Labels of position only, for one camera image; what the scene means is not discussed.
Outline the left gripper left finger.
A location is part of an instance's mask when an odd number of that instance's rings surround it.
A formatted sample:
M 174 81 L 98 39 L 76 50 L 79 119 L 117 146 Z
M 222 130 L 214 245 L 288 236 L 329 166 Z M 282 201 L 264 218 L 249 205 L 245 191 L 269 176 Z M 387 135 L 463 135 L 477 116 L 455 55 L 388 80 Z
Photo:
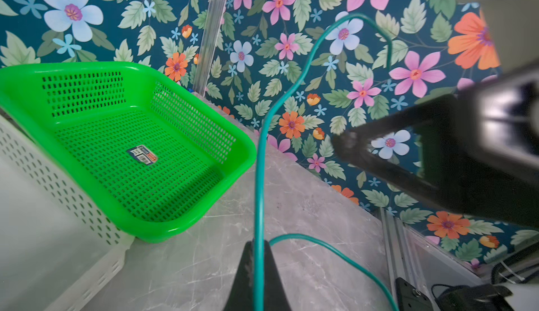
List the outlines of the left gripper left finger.
M 253 275 L 253 245 L 249 241 L 244 246 L 229 297 L 223 308 L 224 311 L 253 310 Z

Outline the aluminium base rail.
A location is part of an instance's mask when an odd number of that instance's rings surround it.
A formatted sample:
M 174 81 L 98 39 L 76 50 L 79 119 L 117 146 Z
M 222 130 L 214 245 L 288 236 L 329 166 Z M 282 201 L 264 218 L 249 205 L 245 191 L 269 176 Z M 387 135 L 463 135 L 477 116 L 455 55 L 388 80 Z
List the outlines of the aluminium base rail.
M 404 225 L 389 211 L 379 209 L 375 216 L 381 220 L 390 276 L 391 292 L 397 301 L 395 280 L 403 278 L 424 293 L 438 310 L 435 297 L 447 287 L 482 284 L 479 277 L 464 263 L 426 240 Z

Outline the cream perforated basket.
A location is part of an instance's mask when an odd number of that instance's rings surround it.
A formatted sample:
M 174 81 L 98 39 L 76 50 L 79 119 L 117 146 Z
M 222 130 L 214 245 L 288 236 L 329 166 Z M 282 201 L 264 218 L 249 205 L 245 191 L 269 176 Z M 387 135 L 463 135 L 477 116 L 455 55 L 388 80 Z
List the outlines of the cream perforated basket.
M 123 268 L 133 241 L 1 120 L 1 309 L 83 309 Z

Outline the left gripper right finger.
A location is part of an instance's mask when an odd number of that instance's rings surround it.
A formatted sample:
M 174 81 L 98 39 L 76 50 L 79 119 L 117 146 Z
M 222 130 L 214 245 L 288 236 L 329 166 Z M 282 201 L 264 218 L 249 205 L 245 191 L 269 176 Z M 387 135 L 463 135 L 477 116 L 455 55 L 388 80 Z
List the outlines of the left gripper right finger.
M 265 241 L 264 291 L 265 311 L 292 311 L 268 241 Z

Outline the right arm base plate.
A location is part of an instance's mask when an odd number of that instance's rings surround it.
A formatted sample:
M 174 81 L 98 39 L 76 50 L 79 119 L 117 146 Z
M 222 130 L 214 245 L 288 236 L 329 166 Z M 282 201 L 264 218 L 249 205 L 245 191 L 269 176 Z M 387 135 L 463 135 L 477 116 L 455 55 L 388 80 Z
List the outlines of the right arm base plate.
M 431 300 L 412 284 L 399 277 L 395 280 L 400 311 L 433 311 Z

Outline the barcode sticker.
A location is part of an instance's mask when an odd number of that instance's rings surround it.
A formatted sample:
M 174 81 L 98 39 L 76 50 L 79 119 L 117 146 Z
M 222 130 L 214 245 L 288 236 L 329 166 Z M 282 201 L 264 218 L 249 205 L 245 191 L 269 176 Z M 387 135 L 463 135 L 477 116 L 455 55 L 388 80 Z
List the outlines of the barcode sticker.
M 134 148 L 127 150 L 127 153 L 138 162 L 150 166 L 155 164 L 158 161 L 157 155 L 155 155 L 150 149 L 145 145 L 138 145 Z

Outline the green plastic basket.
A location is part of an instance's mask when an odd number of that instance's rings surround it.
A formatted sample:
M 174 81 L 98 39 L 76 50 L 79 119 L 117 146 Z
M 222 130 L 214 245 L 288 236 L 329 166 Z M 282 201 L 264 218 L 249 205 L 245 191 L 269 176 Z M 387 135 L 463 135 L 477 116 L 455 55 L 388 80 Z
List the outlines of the green plastic basket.
M 137 63 L 2 68 L 1 108 L 116 227 L 148 243 L 191 228 L 255 162 L 247 134 Z M 133 159 L 138 145 L 158 161 Z

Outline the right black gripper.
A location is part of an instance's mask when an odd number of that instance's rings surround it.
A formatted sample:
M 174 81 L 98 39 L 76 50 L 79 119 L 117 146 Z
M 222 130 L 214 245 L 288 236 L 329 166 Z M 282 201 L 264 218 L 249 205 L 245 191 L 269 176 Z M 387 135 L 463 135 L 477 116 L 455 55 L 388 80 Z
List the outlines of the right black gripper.
M 393 164 L 419 137 L 422 175 Z M 337 156 L 415 200 L 538 226 L 538 65 L 445 95 L 331 139 Z

